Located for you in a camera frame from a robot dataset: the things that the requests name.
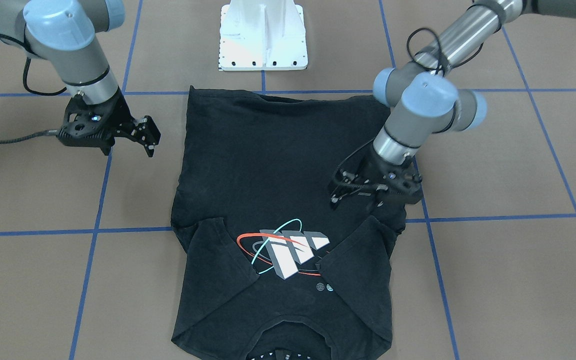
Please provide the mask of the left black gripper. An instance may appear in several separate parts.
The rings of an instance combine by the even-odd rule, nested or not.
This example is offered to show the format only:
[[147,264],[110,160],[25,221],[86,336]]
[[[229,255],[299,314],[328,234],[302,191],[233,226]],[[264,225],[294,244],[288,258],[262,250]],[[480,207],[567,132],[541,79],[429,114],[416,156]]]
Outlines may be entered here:
[[337,169],[333,183],[329,183],[329,205],[338,207],[341,201],[352,196],[377,198],[381,203],[414,205],[423,198],[422,176],[407,155],[402,164],[392,164],[381,158],[372,145],[358,168],[358,175]]

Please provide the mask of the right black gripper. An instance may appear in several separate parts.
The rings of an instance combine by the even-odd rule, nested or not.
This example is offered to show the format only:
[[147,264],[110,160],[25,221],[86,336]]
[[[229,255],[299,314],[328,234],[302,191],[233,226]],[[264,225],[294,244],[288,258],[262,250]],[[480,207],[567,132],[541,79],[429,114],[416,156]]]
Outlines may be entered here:
[[162,133],[151,116],[134,118],[123,93],[115,93],[100,104],[87,104],[82,95],[74,95],[56,137],[64,146],[99,148],[106,156],[116,137],[126,138],[140,144],[152,158]]

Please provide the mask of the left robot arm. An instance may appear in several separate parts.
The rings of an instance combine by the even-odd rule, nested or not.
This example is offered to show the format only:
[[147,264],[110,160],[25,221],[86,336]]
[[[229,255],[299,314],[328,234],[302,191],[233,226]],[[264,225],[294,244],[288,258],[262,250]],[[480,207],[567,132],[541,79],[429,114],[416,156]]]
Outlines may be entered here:
[[384,203],[418,203],[423,178],[413,159],[428,137],[473,129],[487,115],[485,98],[457,89],[448,73],[524,14],[576,19],[576,0],[474,0],[432,43],[410,54],[409,63],[380,71],[373,96],[390,115],[375,138],[361,146],[365,156],[356,171],[337,167],[328,186],[330,207],[355,195],[371,198],[370,210]]

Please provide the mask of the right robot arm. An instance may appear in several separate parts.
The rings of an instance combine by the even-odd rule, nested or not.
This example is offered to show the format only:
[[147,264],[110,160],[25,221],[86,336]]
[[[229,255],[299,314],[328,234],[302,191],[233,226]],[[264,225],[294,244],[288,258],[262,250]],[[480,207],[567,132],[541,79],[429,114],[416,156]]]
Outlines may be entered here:
[[109,155],[120,137],[153,157],[160,130],[150,116],[132,116],[97,39],[99,32],[121,27],[125,18],[121,0],[0,0],[0,40],[26,54],[24,88],[29,89],[32,59],[42,59],[52,64],[70,94],[60,128],[10,143],[54,136],[64,146],[98,148]]

